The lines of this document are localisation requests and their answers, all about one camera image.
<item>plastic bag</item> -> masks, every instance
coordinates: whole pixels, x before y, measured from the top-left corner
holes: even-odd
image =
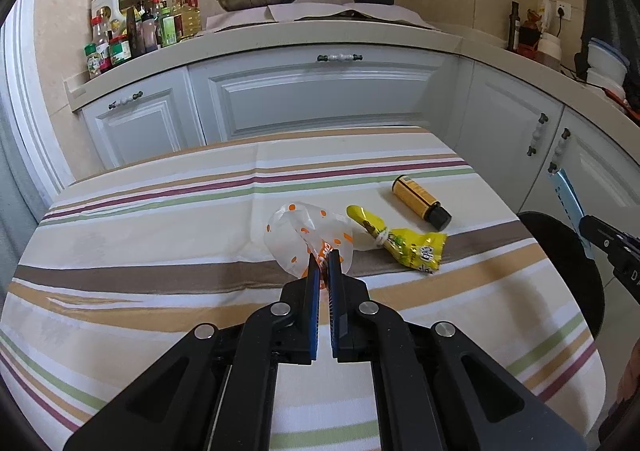
[[[376,245],[384,247],[402,265],[429,273],[438,270],[446,234],[389,229],[382,218],[360,206],[349,206],[347,214],[376,239]]]
[[[288,202],[269,219],[264,243],[277,263],[295,277],[306,277],[309,254],[321,269],[332,249],[340,251],[342,272],[353,257],[351,222],[342,215],[302,202]]]

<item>blue container lid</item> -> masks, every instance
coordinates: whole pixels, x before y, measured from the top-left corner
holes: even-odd
[[[625,57],[624,54],[622,54],[622,52],[620,52],[618,49],[616,49],[615,47],[610,46],[609,43],[605,43],[602,40],[598,40],[597,38],[591,38],[591,41],[589,43],[593,43],[596,44],[597,46],[599,46],[600,48],[606,50],[607,52],[609,52],[612,56],[616,57],[622,64],[624,64],[624,66],[626,66],[627,68],[629,68],[629,65],[631,65],[630,61]]]

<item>wall outlet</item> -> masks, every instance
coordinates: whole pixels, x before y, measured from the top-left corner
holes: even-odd
[[[563,20],[571,21],[571,4],[566,2],[556,2],[556,17],[560,17],[560,13],[558,9],[562,9],[564,11]]]

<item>table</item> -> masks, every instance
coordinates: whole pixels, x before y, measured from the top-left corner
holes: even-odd
[[[263,243],[284,203],[427,231],[392,193],[409,174],[453,219],[435,275],[401,267],[354,224],[353,265],[405,320],[449,320],[578,431],[596,420],[604,371],[577,304],[495,192],[417,127],[343,128],[227,142],[65,189],[26,248],[0,321],[0,371],[27,419],[61,450],[71,432],[201,322],[243,322],[292,279]],[[368,363],[281,365],[273,450],[380,448]]]

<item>kitchen cabinet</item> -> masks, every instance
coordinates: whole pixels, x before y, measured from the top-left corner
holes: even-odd
[[[570,225],[547,168],[560,142],[564,129],[570,133],[564,155],[558,166],[566,171],[585,214],[640,236],[640,225],[625,219],[638,218],[640,208],[640,166],[625,154],[617,144],[570,108],[565,108],[553,146],[536,179],[522,211],[539,211]],[[596,265],[604,284],[613,279],[612,267],[605,253],[594,248]]]
[[[504,72],[475,63],[459,138],[452,146],[517,212],[540,172],[563,104]],[[527,155],[539,119],[536,153]]]
[[[81,114],[108,169],[205,144],[186,68],[121,88]]]
[[[207,144],[362,124],[449,127],[460,60],[412,48],[305,45],[190,66]]]

